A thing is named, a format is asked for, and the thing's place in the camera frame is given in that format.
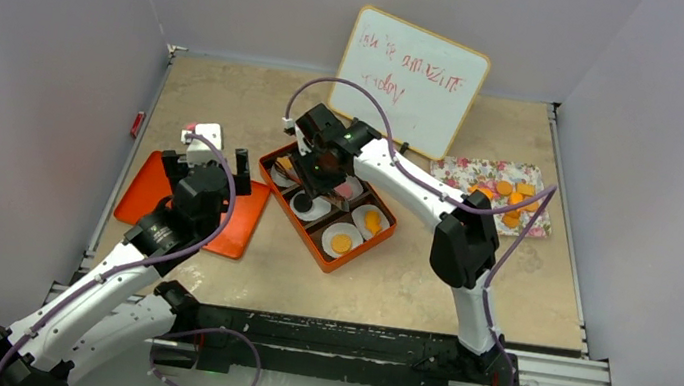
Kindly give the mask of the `orange tin lid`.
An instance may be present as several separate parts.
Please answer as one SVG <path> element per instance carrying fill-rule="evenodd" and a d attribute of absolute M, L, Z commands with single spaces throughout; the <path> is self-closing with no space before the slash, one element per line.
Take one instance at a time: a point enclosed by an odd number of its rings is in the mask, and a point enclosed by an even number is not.
<path fill-rule="evenodd" d="M 171 192 L 159 151 L 153 151 L 133 178 L 113 213 L 116 220 L 128 225 L 150 213 Z M 270 188 L 252 181 L 249 196 L 239 196 L 230 223 L 205 250 L 238 260 L 245 253 L 270 198 Z"/>

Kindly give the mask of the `pink round cookie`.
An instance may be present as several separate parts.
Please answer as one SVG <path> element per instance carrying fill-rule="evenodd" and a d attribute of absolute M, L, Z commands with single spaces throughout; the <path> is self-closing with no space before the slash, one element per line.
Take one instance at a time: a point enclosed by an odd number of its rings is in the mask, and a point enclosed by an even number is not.
<path fill-rule="evenodd" d="M 345 200 L 348 200 L 354 196 L 352 187 L 346 183 L 338 185 L 334 191 Z"/>

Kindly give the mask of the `orange star cookie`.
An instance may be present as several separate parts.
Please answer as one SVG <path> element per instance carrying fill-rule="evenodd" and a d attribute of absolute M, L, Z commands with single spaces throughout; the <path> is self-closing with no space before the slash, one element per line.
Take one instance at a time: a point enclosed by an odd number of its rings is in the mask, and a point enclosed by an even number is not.
<path fill-rule="evenodd" d="M 292 163 L 288 156 L 281 156 L 276 159 L 275 166 L 280 172 L 288 174 L 293 171 Z"/>

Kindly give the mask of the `black round cookie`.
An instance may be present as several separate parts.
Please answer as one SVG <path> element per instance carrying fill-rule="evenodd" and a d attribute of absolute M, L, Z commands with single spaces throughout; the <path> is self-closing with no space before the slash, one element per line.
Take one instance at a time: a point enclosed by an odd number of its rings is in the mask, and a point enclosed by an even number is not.
<path fill-rule="evenodd" d="M 313 208 L 313 200 L 308 195 L 301 192 L 293 196 L 291 205 L 296 211 L 305 213 Z"/>

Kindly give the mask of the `orange fish cookie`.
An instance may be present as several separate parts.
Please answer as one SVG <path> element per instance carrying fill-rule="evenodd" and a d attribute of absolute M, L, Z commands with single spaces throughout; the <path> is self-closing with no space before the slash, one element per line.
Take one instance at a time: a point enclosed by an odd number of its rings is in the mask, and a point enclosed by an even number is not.
<path fill-rule="evenodd" d="M 382 220 L 378 211 L 369 210 L 365 214 L 364 225 L 372 236 L 375 236 L 381 232 L 383 228 L 381 221 Z"/>

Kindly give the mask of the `orange cookie tin box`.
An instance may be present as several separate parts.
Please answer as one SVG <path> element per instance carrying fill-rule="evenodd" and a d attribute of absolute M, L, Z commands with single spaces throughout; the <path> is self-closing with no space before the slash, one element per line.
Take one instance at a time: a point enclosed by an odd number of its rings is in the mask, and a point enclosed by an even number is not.
<path fill-rule="evenodd" d="M 332 210 L 330 213 L 328 213 L 324 217 L 319 218 L 316 221 L 314 220 L 312 222 L 304 222 L 301 221 L 299 218 L 295 217 L 292 210 L 290 209 L 289 201 L 292 199 L 293 195 L 295 195 L 299 191 L 303 190 L 303 192 L 305 192 L 304 188 L 299 186 L 292 186 L 290 188 L 288 187 L 285 189 L 281 189 L 281 187 L 278 187 L 273 183 L 273 180 L 271 179 L 270 175 L 270 170 L 272 164 L 275 163 L 278 157 L 288 156 L 288 158 L 290 158 L 291 154 L 296 150 L 296 145 L 291 143 L 281 148 L 278 148 L 277 150 L 267 153 L 266 155 L 259 158 L 259 170 L 260 174 L 263 177 L 263 180 L 271 187 L 271 193 L 274 194 L 276 201 L 279 203 L 284 214 L 290 221 L 289 223 L 292 225 L 294 232 L 299 236 L 300 240 L 302 240 L 303 245 L 305 245 L 306 249 L 309 250 L 309 253 L 312 254 L 314 261 L 318 264 L 319 268 L 322 271 L 324 271 L 327 274 L 336 270 L 339 267 L 343 267 L 344 264 L 353 261 L 359 255 L 365 254 L 368 250 L 375 247 L 376 245 L 380 245 L 381 243 L 383 243 L 383 241 L 387 240 L 390 236 L 393 235 L 393 233 L 395 233 L 395 229 L 397 228 L 398 222 L 397 219 L 389 210 L 387 204 L 380 198 L 380 196 L 378 196 L 374 188 L 371 187 L 370 184 L 368 184 L 366 181 L 362 181 L 359 178 L 356 179 L 360 180 L 364 191 L 357 198 L 350 200 L 349 211 L 344 212 L 343 210 L 338 209 L 336 206 L 332 206 Z M 322 231 L 325 230 L 327 226 L 330 226 L 335 222 L 354 224 L 352 222 L 351 212 L 355 208 L 363 204 L 373 204 L 379 207 L 387 216 L 388 220 L 390 221 L 391 227 L 384 231 L 382 234 L 375 236 L 374 238 L 368 241 L 365 240 L 364 243 L 362 243 L 359 247 L 354 249 L 351 253 L 344 255 L 343 257 L 334 259 L 333 257 L 328 256 L 326 253 L 324 253 L 324 251 L 321 248 Z"/>

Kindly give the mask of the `round patterned biscuit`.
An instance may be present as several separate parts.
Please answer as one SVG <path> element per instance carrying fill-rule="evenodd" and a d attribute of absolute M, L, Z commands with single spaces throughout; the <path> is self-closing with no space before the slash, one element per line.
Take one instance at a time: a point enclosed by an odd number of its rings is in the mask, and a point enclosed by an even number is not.
<path fill-rule="evenodd" d="M 334 235 L 330 240 L 330 247 L 336 254 L 346 254 L 347 252 L 351 251 L 351 248 L 353 248 L 352 241 L 353 239 L 349 235 L 339 233 Z"/>

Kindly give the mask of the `metal tongs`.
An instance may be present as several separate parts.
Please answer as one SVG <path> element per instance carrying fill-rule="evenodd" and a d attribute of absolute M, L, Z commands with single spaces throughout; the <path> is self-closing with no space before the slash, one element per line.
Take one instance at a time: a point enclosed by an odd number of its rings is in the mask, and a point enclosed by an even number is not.
<path fill-rule="evenodd" d="M 270 170 L 271 178 L 274 183 L 281 187 L 299 186 L 303 187 L 303 182 L 297 177 L 294 169 L 285 167 L 281 162 L 275 161 Z M 332 206 L 347 212 L 350 210 L 350 201 L 344 195 L 340 195 L 338 191 L 333 190 L 328 194 L 323 194 L 322 197 L 329 201 Z"/>

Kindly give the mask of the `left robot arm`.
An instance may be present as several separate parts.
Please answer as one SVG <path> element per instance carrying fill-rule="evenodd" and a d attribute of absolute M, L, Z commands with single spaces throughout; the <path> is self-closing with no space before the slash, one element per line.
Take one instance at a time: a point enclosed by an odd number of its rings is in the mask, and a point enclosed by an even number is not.
<path fill-rule="evenodd" d="M 172 192 L 106 258 L 38 311 L 0 325 L 0 386 L 72 386 L 148 337 L 180 341 L 194 333 L 197 315 L 180 303 L 186 291 L 174 281 L 172 296 L 149 295 L 130 313 L 117 310 L 217 238 L 237 197 L 252 190 L 247 150 L 237 149 L 230 167 L 211 141 L 188 138 L 205 147 L 204 158 L 163 155 Z"/>

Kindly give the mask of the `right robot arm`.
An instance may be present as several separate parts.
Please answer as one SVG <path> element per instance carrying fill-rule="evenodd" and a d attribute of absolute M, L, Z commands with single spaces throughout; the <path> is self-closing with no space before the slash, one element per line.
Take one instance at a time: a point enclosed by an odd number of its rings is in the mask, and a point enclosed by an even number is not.
<path fill-rule="evenodd" d="M 395 151 L 378 130 L 364 121 L 344 124 L 323 104 L 296 119 L 284 116 L 282 125 L 296 140 L 290 160 L 310 198 L 347 208 L 336 189 L 358 178 L 389 193 L 429 228 L 429 264 L 451 288 L 457 311 L 459 371 L 476 381 L 494 372 L 503 343 L 488 290 L 500 244 L 490 200 L 442 184 Z"/>

